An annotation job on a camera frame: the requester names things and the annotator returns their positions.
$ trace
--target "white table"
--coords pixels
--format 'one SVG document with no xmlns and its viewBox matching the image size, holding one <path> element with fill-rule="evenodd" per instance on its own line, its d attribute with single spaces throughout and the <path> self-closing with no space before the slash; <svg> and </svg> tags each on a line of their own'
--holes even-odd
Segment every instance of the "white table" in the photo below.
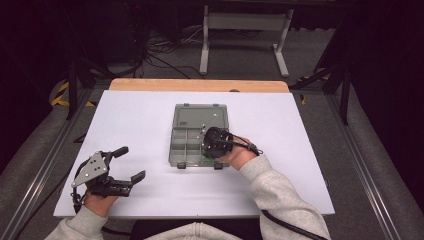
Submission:
<svg viewBox="0 0 424 240">
<path fill-rule="evenodd" d="M 67 179 L 54 215 L 73 216 L 71 183 L 78 166 L 95 151 L 129 153 L 113 159 L 118 180 L 146 170 L 128 198 L 120 198 L 111 217 L 218 218 L 257 216 L 244 177 L 232 168 L 177 169 L 168 154 L 175 104 L 226 104 L 230 131 L 252 140 L 272 166 L 284 173 L 299 195 L 322 214 L 333 214 L 324 179 L 290 93 L 105 91 Z M 84 186 L 78 192 L 85 191 Z"/>
</svg>

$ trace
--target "plastic compartment box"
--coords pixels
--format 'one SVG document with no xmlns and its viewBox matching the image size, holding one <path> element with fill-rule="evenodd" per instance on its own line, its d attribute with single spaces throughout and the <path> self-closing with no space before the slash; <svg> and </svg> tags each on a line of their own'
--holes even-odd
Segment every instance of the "plastic compartment box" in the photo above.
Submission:
<svg viewBox="0 0 424 240">
<path fill-rule="evenodd" d="M 203 134 L 210 127 L 229 131 L 227 106 L 222 104 L 177 104 L 172 124 L 169 163 L 172 167 L 214 167 L 222 169 L 227 163 L 202 155 Z"/>
</svg>

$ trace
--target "metal rail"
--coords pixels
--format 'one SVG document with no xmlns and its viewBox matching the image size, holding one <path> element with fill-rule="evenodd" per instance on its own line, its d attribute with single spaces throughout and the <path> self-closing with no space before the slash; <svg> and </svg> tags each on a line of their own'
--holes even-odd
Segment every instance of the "metal rail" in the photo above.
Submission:
<svg viewBox="0 0 424 240">
<path fill-rule="evenodd" d="M 91 95 L 91 92 L 92 92 L 91 89 L 83 89 L 81 91 L 81 97 L 78 101 L 78 106 L 84 106 L 84 104 L 88 101 Z M 25 194 L 18 209 L 16 210 L 15 214 L 10 220 L 6 230 L 4 231 L 1 237 L 2 240 L 15 239 L 16 234 L 23 227 L 23 224 L 25 223 L 27 218 L 30 216 L 31 210 L 33 209 L 35 203 L 37 202 L 38 197 L 41 194 L 41 191 L 46 185 L 46 182 L 54 166 L 56 165 L 58 156 L 60 152 L 62 151 L 63 145 L 66 142 L 72 128 L 74 127 L 75 122 L 78 119 L 78 116 L 81 114 L 82 109 L 83 109 L 82 107 L 79 107 L 77 111 L 75 112 L 74 116 L 70 120 L 66 121 L 65 124 L 63 125 L 59 133 L 59 136 L 57 137 L 52 148 L 50 149 L 46 159 L 43 162 L 43 165 L 41 166 L 36 177 L 30 184 L 27 190 L 27 193 Z"/>
<path fill-rule="evenodd" d="M 389 211 L 384 204 L 384 201 L 378 191 L 376 184 L 371 176 L 371 173 L 368 171 L 367 165 L 359 151 L 358 146 L 353 138 L 352 132 L 349 127 L 343 123 L 343 120 L 339 115 L 339 105 L 337 99 L 334 95 L 327 95 L 327 102 L 330 106 L 331 112 L 337 120 L 337 124 L 340 127 L 340 130 L 345 137 L 345 140 L 349 146 L 349 149 L 353 155 L 354 161 L 353 165 L 358 173 L 359 179 L 362 182 L 362 185 L 365 189 L 365 192 L 368 196 L 368 199 L 371 203 L 372 208 L 374 209 L 377 220 L 380 223 L 380 226 L 383 230 L 383 233 L 386 239 L 390 240 L 400 240 L 399 233 L 396 229 L 393 220 L 390 217 Z"/>
</svg>

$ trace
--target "metal stand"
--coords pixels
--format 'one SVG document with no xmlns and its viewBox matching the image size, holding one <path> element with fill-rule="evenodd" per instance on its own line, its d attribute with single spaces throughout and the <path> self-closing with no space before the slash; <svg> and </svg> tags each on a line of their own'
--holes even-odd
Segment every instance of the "metal stand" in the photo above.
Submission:
<svg viewBox="0 0 424 240">
<path fill-rule="evenodd" d="M 273 44 L 273 51 L 280 69 L 281 76 L 288 77 L 286 63 L 283 58 L 282 49 L 286 40 L 292 19 L 293 10 L 287 14 L 236 14 L 236 13 L 209 13 L 205 6 L 203 17 L 203 47 L 200 58 L 199 72 L 206 75 L 208 72 L 209 59 L 209 29 L 244 29 L 244 30 L 268 30 L 280 31 L 281 37 L 278 44 Z"/>
<path fill-rule="evenodd" d="M 294 85 L 289 86 L 290 90 L 301 90 L 303 87 L 321 79 L 322 77 L 330 74 L 327 82 L 322 86 L 322 91 L 324 94 L 334 94 L 337 91 L 337 88 L 342 85 L 342 95 L 340 100 L 340 117 L 343 120 L 345 125 L 348 125 L 347 122 L 347 107 L 349 101 L 349 90 L 350 90 L 350 80 L 351 73 L 349 67 L 345 65 L 334 65 L 324 70 L 321 70 L 311 77 L 302 78 L 303 81 L 298 82 Z"/>
<path fill-rule="evenodd" d="M 80 80 L 84 88 L 92 89 L 96 84 L 90 69 L 96 70 L 110 79 L 118 78 L 117 75 L 110 72 L 108 69 L 104 69 L 88 59 L 79 57 L 74 58 L 69 64 L 69 111 L 66 118 L 67 120 L 72 118 L 78 108 L 78 80 Z"/>
</svg>

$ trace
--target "black cable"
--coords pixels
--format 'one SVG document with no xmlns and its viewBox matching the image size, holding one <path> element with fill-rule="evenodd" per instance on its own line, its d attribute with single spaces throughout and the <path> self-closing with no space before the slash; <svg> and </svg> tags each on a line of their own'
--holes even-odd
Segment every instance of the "black cable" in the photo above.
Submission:
<svg viewBox="0 0 424 240">
<path fill-rule="evenodd" d="M 261 211 L 264 214 L 264 216 L 267 217 L 269 220 L 273 221 L 274 223 L 276 223 L 276 224 L 278 224 L 278 225 L 280 225 L 280 226 L 282 226 L 284 228 L 287 228 L 288 230 L 291 230 L 291 231 L 293 231 L 295 233 L 298 233 L 300 235 L 303 235 L 303 236 L 305 236 L 307 238 L 310 238 L 310 239 L 313 239 L 313 240 L 327 240 L 324 237 L 321 237 L 321 236 L 316 235 L 314 233 L 308 232 L 305 229 L 296 227 L 294 225 L 291 225 L 290 223 L 284 222 L 283 220 L 280 220 L 280 219 L 272 216 L 268 212 L 268 210 L 261 210 Z"/>
<path fill-rule="evenodd" d="M 259 34 L 262 31 L 258 31 L 258 30 L 252 30 L 252 31 L 248 31 L 248 30 L 232 30 L 230 32 L 231 33 L 234 33 L 234 34 L 237 34 L 237 35 L 240 35 L 240 36 L 243 36 L 243 37 L 247 37 L 247 38 L 253 39 L 253 38 L 256 38 L 257 36 L 259 36 Z"/>
<path fill-rule="evenodd" d="M 136 63 L 136 65 L 134 65 L 134 67 L 131 67 L 131 68 L 126 69 L 126 70 L 121 71 L 121 72 L 112 72 L 112 73 L 113 73 L 113 74 L 115 74 L 117 77 L 122 77 L 122 76 L 125 76 L 125 75 L 128 75 L 128 74 L 130 74 L 130 73 L 133 73 L 133 72 L 137 71 L 137 69 L 138 69 L 140 66 L 142 66 L 142 61 L 138 61 L 138 62 Z M 97 73 L 92 73 L 92 74 L 93 74 L 95 77 L 100 78 L 100 79 L 109 79 L 109 78 L 110 78 L 110 77 L 104 76 L 104 75 L 102 75 L 102 74 L 97 74 Z"/>
<path fill-rule="evenodd" d="M 138 76 L 139 76 L 140 78 L 143 78 L 143 76 L 144 76 L 144 68 L 143 68 L 143 65 L 141 65 L 141 73 L 142 73 L 142 74 L 139 74 Z"/>
<path fill-rule="evenodd" d="M 134 68 L 134 72 L 133 72 L 133 78 L 135 78 L 135 74 L 137 72 L 137 68 Z"/>
<path fill-rule="evenodd" d="M 102 231 L 105 232 L 105 233 L 113 234 L 113 235 L 131 236 L 131 233 L 129 233 L 129 232 L 119 232 L 119 231 L 115 231 L 115 230 L 112 230 L 112 229 L 107 228 L 107 227 L 102 227 Z"/>
<path fill-rule="evenodd" d="M 148 63 L 149 65 L 151 65 L 151 66 L 153 66 L 153 67 L 158 67 L 158 68 L 171 68 L 171 67 L 164 67 L 164 66 L 158 66 L 158 65 L 156 65 L 156 64 L 153 64 L 153 62 L 152 62 L 152 60 L 151 59 L 149 59 L 150 60 L 150 62 L 149 61 L 147 61 L 147 60 L 145 60 L 146 61 L 146 63 Z M 202 77 L 203 79 L 205 79 L 205 77 L 202 75 L 202 74 L 200 74 L 200 72 L 199 71 L 197 71 L 197 69 L 196 68 L 194 68 L 194 67 L 192 67 L 192 66 L 173 66 L 173 68 L 190 68 L 190 69 L 192 69 L 193 71 L 195 71 L 200 77 Z"/>
<path fill-rule="evenodd" d="M 81 172 L 81 169 L 82 169 L 83 167 L 85 167 L 85 165 L 87 165 L 87 163 L 88 163 L 88 161 L 89 161 L 89 160 L 90 160 L 90 159 L 87 159 L 87 160 L 85 160 L 84 162 L 82 162 L 82 163 L 81 163 L 81 165 L 78 167 L 78 169 L 77 169 L 77 171 L 76 171 L 76 173 L 75 173 L 75 177 L 74 177 L 74 179 L 75 179 L 75 178 L 77 178 L 77 176 L 78 176 L 78 175 L 79 175 L 79 173 Z M 73 188 L 73 189 L 72 189 L 71 196 L 72 196 L 72 202 L 74 203 L 74 210 L 75 210 L 75 213 L 78 213 L 78 212 L 79 212 L 79 210 L 81 209 L 81 206 L 82 206 L 82 200 L 84 199 L 85 194 L 81 197 L 81 196 L 77 193 L 77 188 L 75 187 L 75 188 Z"/>
<path fill-rule="evenodd" d="M 262 150 L 259 150 L 257 147 L 256 147 L 256 145 L 255 144 L 253 144 L 253 143 L 249 143 L 248 141 L 246 141 L 246 140 L 244 140 L 243 138 L 241 138 L 241 137 L 239 137 L 239 136 L 237 136 L 237 135 L 234 135 L 233 134 L 233 137 L 236 137 L 236 138 L 238 138 L 238 139 L 240 139 L 240 140 L 242 140 L 243 142 L 245 142 L 246 143 L 246 145 L 245 144 L 242 144 L 242 143 L 239 143 L 239 142 L 233 142 L 233 144 L 234 145 L 238 145 L 238 146 L 241 146 L 241 147 L 244 147 L 244 148 L 246 148 L 247 150 L 249 150 L 249 151 L 252 151 L 253 153 L 255 153 L 257 156 L 259 156 L 260 154 L 262 154 L 263 153 L 263 151 Z"/>
<path fill-rule="evenodd" d="M 174 69 L 175 71 L 177 71 L 177 72 L 179 72 L 179 73 L 181 73 L 183 76 L 185 76 L 187 79 L 190 79 L 190 77 L 189 76 L 187 76 L 185 73 L 183 73 L 182 71 L 180 71 L 179 69 L 177 69 L 177 68 L 175 68 L 174 66 L 172 66 L 171 64 L 169 64 L 169 63 L 167 63 L 167 62 L 165 62 L 164 60 L 162 60 L 162 59 L 160 59 L 160 58 L 158 58 L 158 57 L 155 57 L 155 56 L 153 56 L 153 55 L 151 55 L 151 54 L 148 54 L 148 56 L 149 57 L 152 57 L 152 58 L 154 58 L 154 59 L 156 59 L 156 60 L 159 60 L 160 62 L 163 62 L 164 64 L 166 64 L 166 65 L 168 65 L 170 68 L 172 68 L 172 69 Z"/>
<path fill-rule="evenodd" d="M 189 43 L 185 43 L 185 42 L 191 40 L 192 38 L 195 38 L 198 34 L 200 34 L 202 28 L 203 27 L 201 27 L 200 29 L 197 29 L 193 33 L 188 33 L 187 37 L 182 37 L 178 41 L 167 40 L 166 36 L 162 36 L 160 34 L 153 35 L 147 41 L 148 42 L 147 48 L 151 53 L 154 53 L 155 55 L 160 54 L 160 53 L 171 53 L 171 52 L 177 50 L 178 48 L 180 48 L 182 46 L 187 46 L 187 45 L 192 44 L 193 41 L 190 41 Z"/>
</svg>

